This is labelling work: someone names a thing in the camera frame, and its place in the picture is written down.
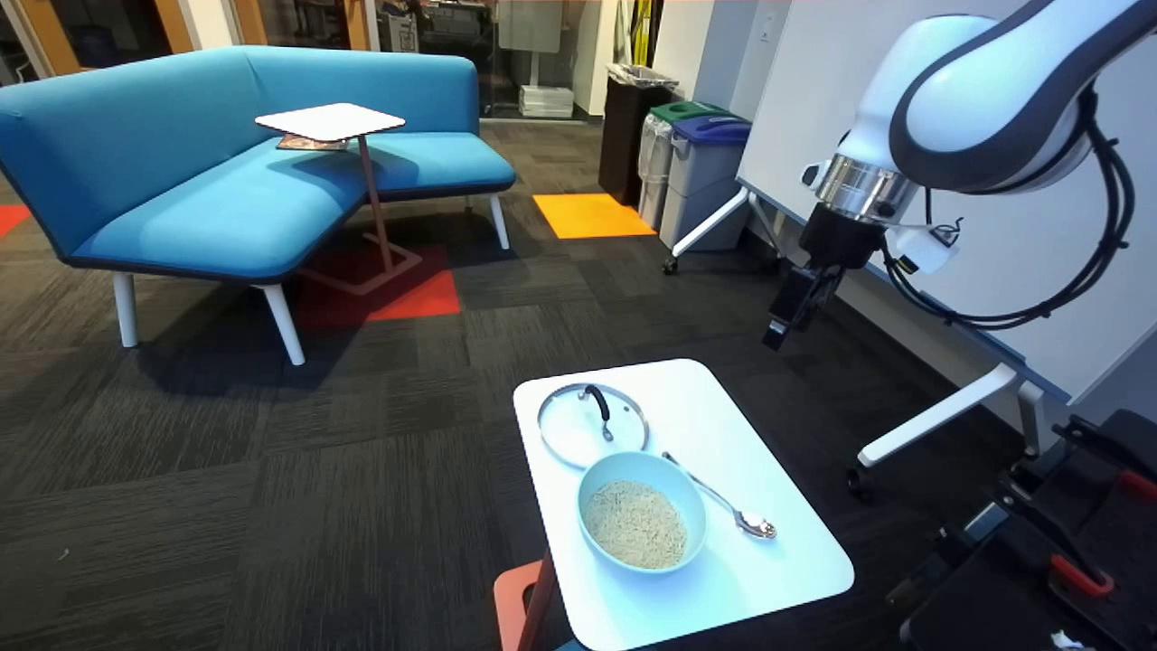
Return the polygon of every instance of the orange floor mat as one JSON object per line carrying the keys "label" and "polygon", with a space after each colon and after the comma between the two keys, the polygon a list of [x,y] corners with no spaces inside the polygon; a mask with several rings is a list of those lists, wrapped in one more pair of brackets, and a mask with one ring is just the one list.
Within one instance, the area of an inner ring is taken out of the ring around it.
{"label": "orange floor mat", "polygon": [[[454,276],[440,250],[424,250],[424,261],[392,279],[385,291],[351,297],[316,279],[305,279],[298,297],[298,315],[305,328],[359,328],[367,321],[401,321],[401,317],[447,317],[462,315]],[[335,248],[311,261],[316,272],[339,279],[367,279],[379,266],[373,248]]]}
{"label": "orange floor mat", "polygon": [[652,223],[616,197],[535,197],[557,238],[642,238]]}
{"label": "orange floor mat", "polygon": [[7,238],[27,220],[30,220],[30,207],[22,207],[22,202],[0,207],[0,238]]}

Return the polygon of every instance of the curved sofa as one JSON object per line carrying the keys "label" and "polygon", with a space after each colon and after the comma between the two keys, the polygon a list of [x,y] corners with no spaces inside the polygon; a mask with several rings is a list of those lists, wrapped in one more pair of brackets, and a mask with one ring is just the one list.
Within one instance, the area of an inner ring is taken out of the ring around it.
{"label": "curved sofa", "polygon": [[0,167],[74,269],[113,272],[122,346],[138,345],[134,276],[250,282],[305,367],[283,295],[362,202],[354,152],[283,152],[258,117],[354,103],[394,112],[373,135],[379,200],[488,197],[515,167],[479,138],[468,58],[229,47],[0,90]]}

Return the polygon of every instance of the trash bin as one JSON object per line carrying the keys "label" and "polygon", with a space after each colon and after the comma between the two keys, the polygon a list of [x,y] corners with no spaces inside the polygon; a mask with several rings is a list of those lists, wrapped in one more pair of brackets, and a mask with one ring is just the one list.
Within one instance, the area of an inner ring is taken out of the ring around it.
{"label": "trash bin", "polygon": [[673,103],[673,79],[652,68],[611,64],[609,109],[605,109],[605,146],[599,146],[599,187],[623,207],[639,200],[639,129],[655,105]]}
{"label": "trash bin", "polygon": [[[690,228],[734,200],[739,163],[745,157],[751,122],[728,112],[679,119],[673,129],[673,169],[658,228],[665,248],[675,248]],[[734,250],[745,223],[747,214],[734,214],[690,250]]]}
{"label": "trash bin", "polygon": [[655,105],[642,119],[639,135],[639,216],[658,232],[663,228],[663,202],[665,202],[665,179],[673,167],[673,126],[693,117],[721,117],[721,105],[709,103],[668,103]]}

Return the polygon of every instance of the spoon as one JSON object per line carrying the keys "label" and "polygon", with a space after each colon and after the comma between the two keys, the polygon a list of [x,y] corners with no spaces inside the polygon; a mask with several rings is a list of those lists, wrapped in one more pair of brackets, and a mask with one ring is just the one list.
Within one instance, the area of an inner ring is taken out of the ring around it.
{"label": "spoon", "polygon": [[709,491],[715,502],[723,502],[729,515],[734,515],[734,526],[745,533],[745,534],[761,534],[761,538],[773,538],[773,526],[765,518],[756,518],[756,515],[745,515],[739,509],[723,491],[715,491],[709,483],[693,478],[686,467],[679,467],[702,491]]}

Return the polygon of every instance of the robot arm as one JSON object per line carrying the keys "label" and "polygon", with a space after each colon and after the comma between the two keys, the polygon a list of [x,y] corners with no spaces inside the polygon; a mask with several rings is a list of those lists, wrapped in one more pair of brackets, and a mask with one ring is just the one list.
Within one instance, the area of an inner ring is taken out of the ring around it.
{"label": "robot arm", "polygon": [[809,261],[788,272],[762,340],[776,346],[808,326],[844,272],[884,250],[920,185],[998,197],[1074,169],[1088,152],[1085,90],[1154,27],[1157,0],[1032,0],[1002,23],[916,23],[837,157],[808,175],[817,207],[800,248]]}

